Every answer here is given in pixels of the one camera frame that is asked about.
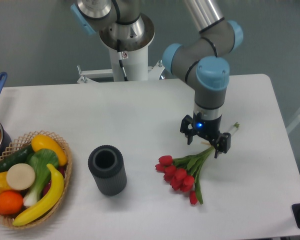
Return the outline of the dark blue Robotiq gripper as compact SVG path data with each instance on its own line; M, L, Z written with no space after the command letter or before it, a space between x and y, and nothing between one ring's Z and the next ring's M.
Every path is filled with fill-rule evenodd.
M180 124L180 132L187 138L187 144L193 141L193 136L208 140L214 147L214 158L226 154L231 148L232 135L229 132L220 133L222 107L208 109L194 104L193 118L186 115Z

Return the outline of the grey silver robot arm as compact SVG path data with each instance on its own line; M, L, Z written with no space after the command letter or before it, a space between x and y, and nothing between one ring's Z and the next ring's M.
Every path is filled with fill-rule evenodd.
M161 58L164 68L195 92L193 115L182 119L180 131L189 143L198 136L214 147L216 155L227 153L231 134L220 132L220 123L230 67L223 56L242 43L243 30L235 21L225 20L214 0L184 4L199 39L190 46L171 44ZM138 0L76 0L70 9L80 26L90 35L98 33L108 48L116 82L150 78L148 46L155 30Z

